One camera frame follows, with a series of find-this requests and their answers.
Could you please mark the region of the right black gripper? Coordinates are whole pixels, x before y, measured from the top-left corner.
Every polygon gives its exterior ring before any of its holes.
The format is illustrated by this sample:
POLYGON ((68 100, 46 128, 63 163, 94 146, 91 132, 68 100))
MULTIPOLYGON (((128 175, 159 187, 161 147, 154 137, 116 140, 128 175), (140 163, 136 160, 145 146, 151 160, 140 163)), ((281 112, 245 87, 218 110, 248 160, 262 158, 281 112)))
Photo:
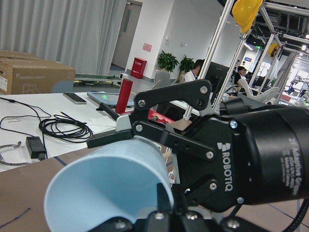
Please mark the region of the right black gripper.
POLYGON ((202 205, 223 212, 238 199, 263 204, 309 196, 309 111, 268 106, 230 117, 205 116, 185 137, 215 149, 206 161, 179 153, 176 208, 202 205))

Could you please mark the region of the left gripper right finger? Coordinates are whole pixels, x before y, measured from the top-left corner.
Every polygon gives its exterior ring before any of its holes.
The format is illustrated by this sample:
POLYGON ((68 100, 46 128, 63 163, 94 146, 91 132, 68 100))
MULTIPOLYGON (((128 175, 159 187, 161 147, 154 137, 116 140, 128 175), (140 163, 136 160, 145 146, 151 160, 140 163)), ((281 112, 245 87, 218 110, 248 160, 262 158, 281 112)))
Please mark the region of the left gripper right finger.
POLYGON ((261 228, 243 218, 228 216, 220 222, 206 216, 195 208, 190 210, 184 195, 177 185, 173 186, 176 201, 172 206, 163 184, 157 184, 156 230, 158 232, 264 232, 261 228))

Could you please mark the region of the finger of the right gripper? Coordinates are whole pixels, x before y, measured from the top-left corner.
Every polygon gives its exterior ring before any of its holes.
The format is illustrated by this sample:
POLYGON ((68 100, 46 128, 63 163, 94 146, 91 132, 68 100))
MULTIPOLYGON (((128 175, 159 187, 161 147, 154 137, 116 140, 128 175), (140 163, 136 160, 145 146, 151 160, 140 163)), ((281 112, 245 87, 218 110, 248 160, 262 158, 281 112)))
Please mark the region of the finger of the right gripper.
POLYGON ((211 161, 216 155, 213 147, 185 137, 181 132, 175 132, 169 124, 158 123, 148 118, 149 110, 153 106, 174 100, 182 100, 204 115, 210 90, 211 84, 208 80, 198 79, 141 92, 134 98, 134 111, 119 116, 114 130, 95 134, 89 138, 86 141, 87 147, 99 147, 138 135, 177 151, 211 161))

